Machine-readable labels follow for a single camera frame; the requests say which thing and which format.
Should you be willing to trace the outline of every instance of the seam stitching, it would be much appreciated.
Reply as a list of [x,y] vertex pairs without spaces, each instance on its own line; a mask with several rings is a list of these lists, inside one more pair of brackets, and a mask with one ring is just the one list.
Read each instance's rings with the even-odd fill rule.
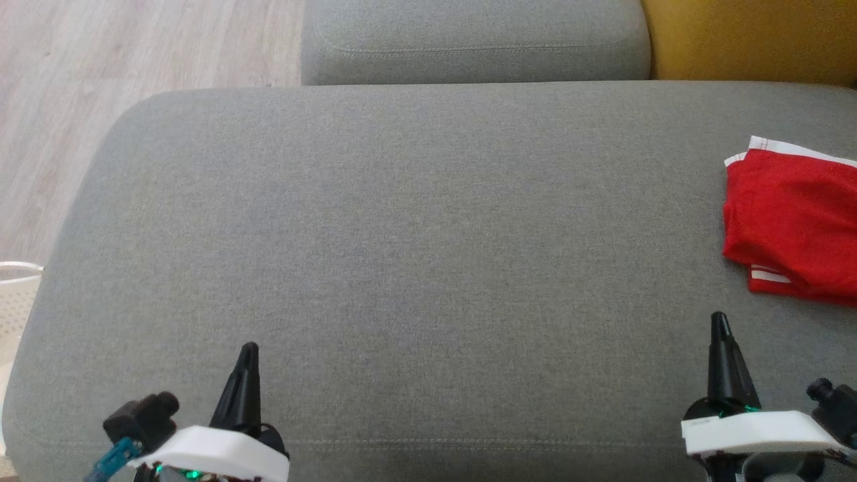
[[[40,439],[35,434],[25,430],[13,419],[5,420],[7,428],[17,431],[26,442],[39,447],[82,447],[102,449],[103,443],[72,442],[68,440]],[[537,449],[561,451],[569,449],[624,449],[646,447],[651,449],[676,449],[678,444],[670,443],[632,443],[632,442],[578,442],[560,439],[517,439],[517,438],[395,438],[395,439],[316,439],[316,440],[285,440],[292,445],[307,445],[306,450],[338,451],[338,450],[526,450]]]
[[321,33],[319,22],[313,22],[313,34],[330,51],[349,57],[372,57],[394,55],[461,55],[462,53],[490,53],[497,51],[535,51],[535,50],[581,50],[581,49],[610,49],[626,44],[632,40],[628,37],[609,44],[600,45],[571,45],[571,44],[521,44],[521,45],[479,45],[461,47],[420,47],[412,49],[371,50],[357,49],[349,46],[334,45]]

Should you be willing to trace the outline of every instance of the yellow cushion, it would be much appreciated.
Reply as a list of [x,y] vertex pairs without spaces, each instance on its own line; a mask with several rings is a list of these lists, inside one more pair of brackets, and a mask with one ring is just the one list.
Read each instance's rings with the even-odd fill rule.
[[857,81],[857,0],[642,0],[656,79]]

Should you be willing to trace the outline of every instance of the blue cable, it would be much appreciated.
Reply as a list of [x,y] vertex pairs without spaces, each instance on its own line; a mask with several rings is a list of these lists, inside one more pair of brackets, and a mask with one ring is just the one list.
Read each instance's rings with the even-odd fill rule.
[[140,450],[134,446],[134,441],[130,437],[125,437],[107,450],[107,453],[95,463],[89,475],[83,478],[83,482],[107,482],[110,477],[122,470],[128,461],[140,455]]

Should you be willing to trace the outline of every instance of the folded garment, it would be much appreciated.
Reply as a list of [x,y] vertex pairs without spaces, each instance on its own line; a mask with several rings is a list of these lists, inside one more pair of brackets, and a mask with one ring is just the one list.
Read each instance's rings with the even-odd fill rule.
[[750,291],[857,306],[857,162],[754,136],[725,163],[723,255]]

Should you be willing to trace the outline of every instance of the plastic laundry basket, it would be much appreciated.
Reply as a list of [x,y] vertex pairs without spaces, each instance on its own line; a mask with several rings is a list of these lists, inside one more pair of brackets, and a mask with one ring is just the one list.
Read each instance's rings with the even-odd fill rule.
[[[0,262],[0,408],[6,398],[18,343],[41,281],[42,267],[38,264]],[[5,454],[6,443],[0,434],[0,455]]]

